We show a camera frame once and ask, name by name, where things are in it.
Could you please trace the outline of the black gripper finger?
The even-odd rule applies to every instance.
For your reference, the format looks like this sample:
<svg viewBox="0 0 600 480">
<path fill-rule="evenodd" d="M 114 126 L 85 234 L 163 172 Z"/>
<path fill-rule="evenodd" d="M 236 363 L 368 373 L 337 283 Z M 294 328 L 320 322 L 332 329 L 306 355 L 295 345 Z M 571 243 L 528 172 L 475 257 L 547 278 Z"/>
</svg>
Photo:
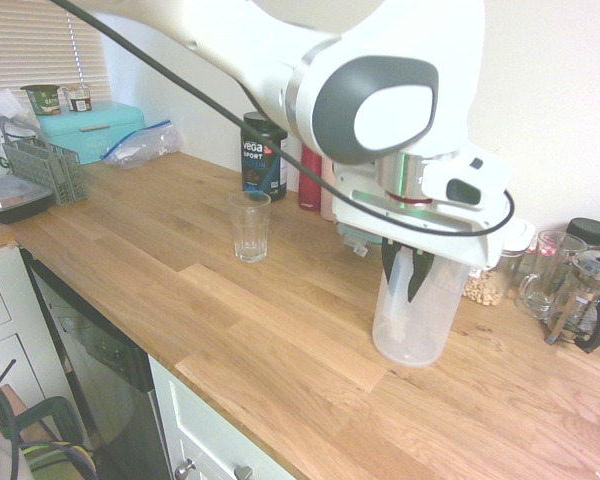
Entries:
<svg viewBox="0 0 600 480">
<path fill-rule="evenodd" d="M 411 303 L 429 274 L 435 255 L 421 249 L 412 249 L 413 272 L 407 287 L 407 299 Z"/>
<path fill-rule="evenodd" d="M 396 241 L 383 241 L 382 242 L 382 263 L 384 274 L 387 281 L 387 287 L 391 294 L 394 293 L 395 288 L 391 286 L 391 275 L 397 254 L 401 251 L 402 244 Z"/>
</svg>

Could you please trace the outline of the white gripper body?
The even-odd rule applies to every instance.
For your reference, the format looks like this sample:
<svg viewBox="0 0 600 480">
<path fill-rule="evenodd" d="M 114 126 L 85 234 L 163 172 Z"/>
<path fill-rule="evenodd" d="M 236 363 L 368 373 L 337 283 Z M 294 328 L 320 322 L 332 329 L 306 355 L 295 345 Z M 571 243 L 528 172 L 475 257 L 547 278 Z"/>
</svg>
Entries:
<svg viewBox="0 0 600 480">
<path fill-rule="evenodd" d="M 372 165 L 336 164 L 334 171 L 336 190 L 373 212 L 335 197 L 332 207 L 338 222 L 475 268 L 499 261 L 511 213 L 504 196 L 485 210 L 441 201 L 418 207 L 390 198 L 376 182 Z"/>
</svg>

